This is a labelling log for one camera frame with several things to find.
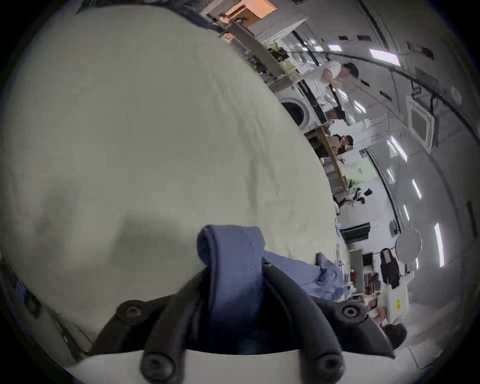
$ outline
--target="black hair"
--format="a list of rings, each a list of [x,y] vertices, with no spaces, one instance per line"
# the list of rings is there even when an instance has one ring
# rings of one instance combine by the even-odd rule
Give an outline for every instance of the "black hair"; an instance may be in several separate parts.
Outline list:
[[[407,338],[407,329],[403,324],[387,324],[383,327],[393,349],[397,349]]]
[[[347,64],[343,64],[343,66],[345,68],[347,68],[348,70],[350,70],[350,74],[355,77],[356,79],[358,79],[358,76],[359,76],[359,70],[357,69],[357,67],[355,66],[354,63],[347,63]]]
[[[345,111],[341,107],[333,107],[332,111],[335,112],[340,120],[345,120]]]

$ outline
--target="desk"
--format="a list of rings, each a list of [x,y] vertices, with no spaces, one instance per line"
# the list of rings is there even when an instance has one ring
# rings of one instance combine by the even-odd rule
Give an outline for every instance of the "desk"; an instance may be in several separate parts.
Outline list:
[[[315,130],[310,133],[309,135],[306,136],[307,140],[317,137],[318,139],[321,140],[322,144],[325,146],[325,149],[327,150],[328,157],[332,160],[333,168],[336,171],[338,181],[340,182],[340,188],[347,192],[347,185],[345,183],[345,178],[342,176],[342,171],[340,170],[340,167],[338,166],[338,162],[336,160],[336,155],[333,151],[332,146],[330,145],[330,142],[328,141],[328,137],[325,134],[324,130],[322,127],[317,127]]]

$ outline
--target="air vent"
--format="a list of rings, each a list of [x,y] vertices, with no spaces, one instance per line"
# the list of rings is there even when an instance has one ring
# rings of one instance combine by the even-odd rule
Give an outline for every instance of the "air vent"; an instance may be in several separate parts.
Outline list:
[[[372,38],[367,35],[357,35],[357,39],[360,41],[372,41]]]
[[[434,60],[434,58],[433,58],[433,52],[432,52],[430,49],[425,48],[425,47],[422,47],[422,48],[421,48],[421,53],[422,53],[423,55],[425,55],[426,57],[428,57],[429,59]]]
[[[422,144],[428,153],[432,150],[435,133],[435,117],[422,105],[407,98],[408,128],[413,136]]]
[[[387,95],[385,92],[380,91],[380,94],[381,94],[383,97],[385,97],[387,100],[392,101],[392,98],[391,98],[389,95]]]

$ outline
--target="ceiling light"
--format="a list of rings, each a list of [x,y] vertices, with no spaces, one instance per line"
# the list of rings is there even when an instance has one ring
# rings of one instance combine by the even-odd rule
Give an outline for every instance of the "ceiling light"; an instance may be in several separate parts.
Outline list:
[[[438,247],[438,258],[440,262],[440,267],[445,265],[445,253],[444,253],[444,242],[442,240],[442,234],[440,233],[440,224],[435,224],[435,235],[437,237],[437,247]]]
[[[395,147],[393,146],[393,144],[390,142],[390,140],[387,140],[387,144],[388,146],[390,147],[390,149],[392,150],[392,152],[394,153],[394,155],[397,154],[397,150],[395,149]]]
[[[337,44],[328,44],[328,47],[330,48],[331,51],[334,51],[334,52],[341,52],[342,51],[342,47],[340,45],[337,45]]]
[[[354,101],[355,106],[360,110],[360,113],[367,113],[367,110],[357,100]]]
[[[345,100],[348,100],[348,95],[343,92],[341,89],[337,88],[336,92],[340,93]]]
[[[387,168],[387,173],[388,173],[388,176],[390,176],[390,181],[391,181],[391,183],[394,183],[394,182],[395,182],[395,178],[393,177],[393,173],[392,173],[392,171],[390,170],[390,168]]]
[[[407,221],[410,221],[410,216],[408,215],[407,207],[403,204],[403,210],[405,211],[405,216],[407,217]]]
[[[417,193],[417,196],[419,197],[419,199],[421,199],[421,193],[420,193],[420,190],[417,186],[417,183],[415,182],[414,179],[412,179],[412,185],[413,185],[413,189],[415,189],[415,192]]]
[[[400,66],[400,62],[398,61],[398,57],[394,53],[379,51],[377,49],[370,49],[370,53],[372,54],[372,56],[374,58],[376,58],[378,60],[386,61],[386,62],[389,62],[391,64]]]
[[[395,137],[390,136],[390,140],[392,140],[392,144],[395,146],[395,148],[397,149],[397,151],[400,153],[400,156],[402,156],[402,159],[404,159],[405,161],[407,161],[407,159],[408,159],[407,154],[405,153],[405,151],[403,150],[403,148],[400,146],[400,144],[398,143],[398,141],[395,139]]]

